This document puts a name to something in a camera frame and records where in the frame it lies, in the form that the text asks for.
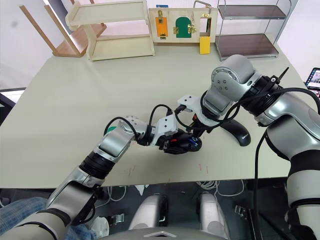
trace metal shelf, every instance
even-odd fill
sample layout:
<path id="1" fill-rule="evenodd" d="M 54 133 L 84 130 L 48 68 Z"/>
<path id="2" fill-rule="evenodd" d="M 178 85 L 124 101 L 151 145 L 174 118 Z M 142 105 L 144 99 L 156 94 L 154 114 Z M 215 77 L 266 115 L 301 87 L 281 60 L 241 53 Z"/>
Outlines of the metal shelf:
<path id="1" fill-rule="evenodd" d="M 247 58 L 277 57 L 279 52 L 264 33 L 215 37 L 220 60 L 240 54 Z"/>
<path id="2" fill-rule="evenodd" d="M 276 5 L 219 5 L 223 20 L 283 20 L 287 16 Z"/>

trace floor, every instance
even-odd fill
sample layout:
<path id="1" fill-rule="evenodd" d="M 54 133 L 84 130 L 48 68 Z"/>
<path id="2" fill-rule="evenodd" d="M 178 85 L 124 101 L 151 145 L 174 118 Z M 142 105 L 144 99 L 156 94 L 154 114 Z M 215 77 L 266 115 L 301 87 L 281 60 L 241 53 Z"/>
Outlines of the floor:
<path id="1" fill-rule="evenodd" d="M 217 195 L 219 204 L 224 212 L 230 236 L 232 240 L 250 240 L 250 228 L 248 222 L 234 212 L 236 205 L 243 207 L 251 206 L 252 191 L 250 190 L 251 182 L 244 181 L 247 186 L 245 191 L 234 197 L 224 197 Z M 258 191 L 259 209 L 267 215 L 286 235 L 289 239 L 294 240 L 289 233 L 287 224 L 284 221 L 284 215 L 288 208 L 287 197 L 283 188 L 284 179 L 264 179 L 261 181 L 261 187 Z M 234 194 L 241 190 L 241 182 L 239 180 L 221 181 L 219 192 L 223 194 Z M 123 187 L 114 187 L 112 189 L 112 197 L 119 198 L 123 194 Z M 110 228 L 110 234 L 122 232 L 128 229 L 131 219 L 133 218 L 139 205 L 145 198 L 155 193 L 164 194 L 169 199 L 169 215 L 168 226 L 200 228 L 200 222 L 196 213 L 196 200 L 199 194 L 204 192 L 195 182 L 169 183 L 150 185 L 144 189 L 141 196 L 135 186 L 128 186 L 125 197 L 119 202 L 110 202 L 105 206 L 96 210 L 95 217 L 113 216 L 124 213 L 124 222 Z M 50 190 L 27 190 L 27 189 L 2 189 L 0 197 L 6 204 L 5 198 L 16 201 L 23 198 L 40 196 L 48 198 Z M 97 205 L 103 204 L 105 200 L 99 200 Z M 268 226 L 264 220 L 260 220 L 260 227 L 263 240 L 281 240 L 276 232 Z"/>

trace white wall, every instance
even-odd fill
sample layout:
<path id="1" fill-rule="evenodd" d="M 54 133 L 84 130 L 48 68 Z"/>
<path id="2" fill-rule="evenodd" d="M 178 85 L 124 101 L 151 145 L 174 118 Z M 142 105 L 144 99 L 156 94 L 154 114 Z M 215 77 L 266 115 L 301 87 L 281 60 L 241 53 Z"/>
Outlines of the white wall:
<path id="1" fill-rule="evenodd" d="M 43 0 L 0 0 L 0 89 L 26 87 L 52 56 L 19 5 L 25 5 L 53 45 L 64 40 Z"/>
<path id="2" fill-rule="evenodd" d="M 319 10 L 320 0 L 300 0 L 278 41 L 303 81 L 312 68 L 320 68 Z"/>

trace light gray tabletop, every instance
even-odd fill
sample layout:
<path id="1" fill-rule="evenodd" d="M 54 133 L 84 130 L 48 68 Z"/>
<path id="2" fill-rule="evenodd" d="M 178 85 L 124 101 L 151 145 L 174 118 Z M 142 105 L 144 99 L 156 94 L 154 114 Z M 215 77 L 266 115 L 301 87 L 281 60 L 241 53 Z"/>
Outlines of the light gray tabletop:
<path id="1" fill-rule="evenodd" d="M 280 51 L 278 58 L 251 59 L 263 75 L 279 76 L 283 87 L 304 87 Z M 0 127 L 0 188 L 55 188 L 79 165 L 103 136 L 114 117 L 135 115 L 149 120 L 153 107 L 177 107 L 186 95 L 200 96 L 221 62 L 213 46 L 200 55 L 196 46 L 155 46 L 155 56 L 90 62 L 86 57 L 51 57 L 35 76 Z M 312 107 L 313 100 L 300 96 Z M 163 117 L 157 110 L 153 123 Z M 192 113 L 183 113 L 185 123 Z M 115 165 L 106 186 L 252 179 L 257 143 L 264 128 L 241 109 L 236 120 L 251 134 L 241 147 L 222 128 L 205 133 L 198 152 L 169 155 L 157 147 L 133 143 Z M 290 164 L 264 143 L 259 177 L 288 175 Z"/>

